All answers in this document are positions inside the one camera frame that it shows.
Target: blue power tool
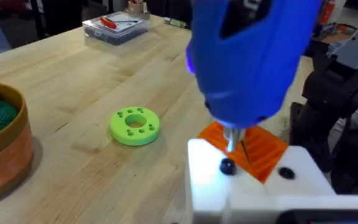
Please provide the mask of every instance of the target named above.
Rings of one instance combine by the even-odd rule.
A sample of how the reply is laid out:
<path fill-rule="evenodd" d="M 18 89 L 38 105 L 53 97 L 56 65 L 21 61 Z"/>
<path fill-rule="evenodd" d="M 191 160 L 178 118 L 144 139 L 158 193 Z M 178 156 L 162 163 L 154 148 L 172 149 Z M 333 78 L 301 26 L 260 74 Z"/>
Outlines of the blue power tool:
<path fill-rule="evenodd" d="M 235 145 L 240 129 L 280 109 L 320 5 L 320 0 L 193 0 L 188 68 L 212 116 L 231 130 L 229 144 Z"/>

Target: green ring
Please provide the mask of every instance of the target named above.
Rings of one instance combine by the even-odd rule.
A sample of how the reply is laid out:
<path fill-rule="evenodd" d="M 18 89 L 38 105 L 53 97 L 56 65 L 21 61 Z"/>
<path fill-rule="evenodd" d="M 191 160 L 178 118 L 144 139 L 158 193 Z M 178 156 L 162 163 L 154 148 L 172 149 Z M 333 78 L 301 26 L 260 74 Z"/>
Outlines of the green ring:
<path fill-rule="evenodd" d="M 143 124 L 134 128 L 130 123 Z M 154 141 L 160 131 L 160 120 L 151 110 L 131 106 L 115 112 L 110 119 L 111 136 L 128 146 L 143 146 Z"/>

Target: plastic storage box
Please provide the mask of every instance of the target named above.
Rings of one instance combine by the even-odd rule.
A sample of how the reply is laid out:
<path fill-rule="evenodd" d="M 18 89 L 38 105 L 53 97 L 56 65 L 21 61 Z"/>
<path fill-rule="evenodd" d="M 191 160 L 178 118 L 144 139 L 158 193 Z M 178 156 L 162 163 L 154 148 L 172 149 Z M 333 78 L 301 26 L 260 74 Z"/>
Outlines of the plastic storage box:
<path fill-rule="evenodd" d="M 138 35 L 146 33 L 150 27 L 150 21 L 123 12 L 108 14 L 106 17 L 114 21 L 117 25 L 115 29 L 103 25 L 98 17 L 82 22 L 85 35 L 110 44 L 120 45 Z"/>

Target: orange 3d printed part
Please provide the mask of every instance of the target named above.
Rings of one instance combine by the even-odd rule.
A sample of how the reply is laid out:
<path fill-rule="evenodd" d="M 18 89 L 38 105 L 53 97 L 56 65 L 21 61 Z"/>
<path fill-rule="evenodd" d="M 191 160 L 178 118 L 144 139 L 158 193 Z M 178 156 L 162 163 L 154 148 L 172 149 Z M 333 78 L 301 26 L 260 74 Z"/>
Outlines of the orange 3d printed part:
<path fill-rule="evenodd" d="M 223 137 L 223 126 L 218 122 L 207 126 L 198 138 L 207 140 L 261 183 L 266 181 L 288 147 L 287 143 L 259 126 L 249 128 L 245 133 L 244 146 L 247 154 L 241 143 L 237 144 L 232 153 L 224 150 L 227 140 Z"/>

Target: round wooden container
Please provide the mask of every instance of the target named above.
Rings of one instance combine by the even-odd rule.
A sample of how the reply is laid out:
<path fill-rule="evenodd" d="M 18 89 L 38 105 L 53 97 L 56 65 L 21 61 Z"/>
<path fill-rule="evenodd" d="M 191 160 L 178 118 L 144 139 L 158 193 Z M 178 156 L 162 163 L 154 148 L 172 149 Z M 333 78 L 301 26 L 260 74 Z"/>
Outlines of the round wooden container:
<path fill-rule="evenodd" d="M 17 117 L 0 131 L 0 196 L 18 186 L 30 172 L 33 159 L 32 135 L 24 97 L 12 87 L 0 84 L 0 99 L 18 110 Z"/>

